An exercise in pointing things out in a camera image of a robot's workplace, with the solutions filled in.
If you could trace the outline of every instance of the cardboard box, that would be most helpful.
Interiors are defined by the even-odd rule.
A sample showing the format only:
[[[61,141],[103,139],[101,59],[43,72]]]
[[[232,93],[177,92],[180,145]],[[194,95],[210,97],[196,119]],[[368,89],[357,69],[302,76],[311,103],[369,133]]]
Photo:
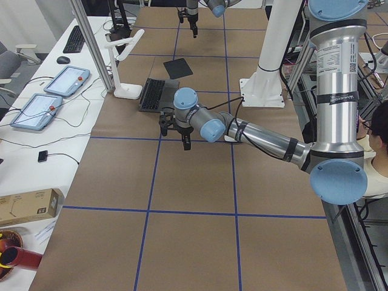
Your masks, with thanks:
[[[0,226],[53,218],[59,189],[45,189],[0,197]]]

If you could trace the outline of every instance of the white table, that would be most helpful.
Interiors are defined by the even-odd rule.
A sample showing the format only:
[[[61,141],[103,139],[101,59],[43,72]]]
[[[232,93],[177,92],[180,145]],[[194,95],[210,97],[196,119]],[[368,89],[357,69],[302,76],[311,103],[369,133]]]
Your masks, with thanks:
[[[109,17],[89,17],[89,23],[95,34],[106,65],[109,65],[110,61],[109,53],[104,48],[105,34],[107,31],[104,30],[102,25],[109,19]],[[57,64],[56,59],[64,55],[62,51],[74,25],[76,25],[76,20],[73,20],[69,25],[33,78],[40,76],[54,77],[64,68],[65,65]],[[88,106],[88,101],[82,96],[77,95],[92,84],[99,77],[99,74],[86,44],[84,44],[81,53],[67,54],[67,56],[71,60],[69,65],[89,69],[91,73],[89,79],[81,89],[72,97],[64,98],[64,102],[71,101],[62,106],[56,115],[68,121],[70,124],[78,125],[81,123],[82,116]],[[13,106],[21,108],[34,93],[44,93],[43,88],[49,81],[49,79],[39,79],[29,83]],[[54,119],[41,132],[18,130],[9,125],[0,126],[0,138],[31,146],[46,144],[61,138],[82,135],[55,142],[48,146],[38,147],[37,149],[1,141],[0,158],[4,159],[4,162],[0,165],[0,196],[47,188],[59,188],[64,194],[64,197],[66,197],[78,167],[77,163],[63,155],[49,156],[46,162],[38,163],[38,152],[48,150],[48,153],[66,153],[80,161],[89,140],[89,133],[97,120],[102,103],[104,102],[105,93],[104,85],[99,79],[83,94],[89,100],[90,106],[85,120],[79,127],[72,127],[60,119]],[[16,111],[9,112],[0,122],[0,125],[9,124],[15,114],[17,114]],[[26,249],[44,253],[48,239],[39,243],[34,235],[55,221],[55,219],[28,222],[17,226],[3,227],[3,229],[12,229],[21,234]],[[34,271],[15,268],[4,281],[0,282],[0,289],[8,291],[28,290],[34,276]]]

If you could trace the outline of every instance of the keyboard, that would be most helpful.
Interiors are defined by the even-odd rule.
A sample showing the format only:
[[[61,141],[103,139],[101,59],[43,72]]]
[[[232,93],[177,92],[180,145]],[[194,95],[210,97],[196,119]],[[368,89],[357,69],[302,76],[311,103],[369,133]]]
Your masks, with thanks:
[[[143,110],[156,110],[162,97],[164,80],[148,78],[141,92],[140,108]]]
[[[65,48],[63,49],[63,53],[79,53],[84,46],[85,39],[82,35],[81,29],[78,25],[73,27],[72,32],[70,32],[70,36],[67,39],[67,43]]]

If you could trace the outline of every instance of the computer mouse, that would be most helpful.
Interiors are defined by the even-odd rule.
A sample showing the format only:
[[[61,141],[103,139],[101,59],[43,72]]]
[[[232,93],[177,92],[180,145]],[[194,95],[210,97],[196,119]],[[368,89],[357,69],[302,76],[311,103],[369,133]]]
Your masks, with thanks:
[[[58,64],[68,64],[70,63],[70,59],[66,56],[60,56],[58,59],[56,59],[56,62]]]

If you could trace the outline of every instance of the blue-framed tablet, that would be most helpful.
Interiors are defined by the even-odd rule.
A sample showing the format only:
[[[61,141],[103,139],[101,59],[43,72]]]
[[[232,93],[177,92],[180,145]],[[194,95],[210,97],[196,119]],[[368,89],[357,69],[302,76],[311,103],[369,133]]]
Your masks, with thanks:
[[[67,65],[43,89],[47,93],[69,97],[82,86],[90,76],[90,70]]]
[[[10,125],[20,129],[42,130],[61,108],[62,96],[35,93]]]

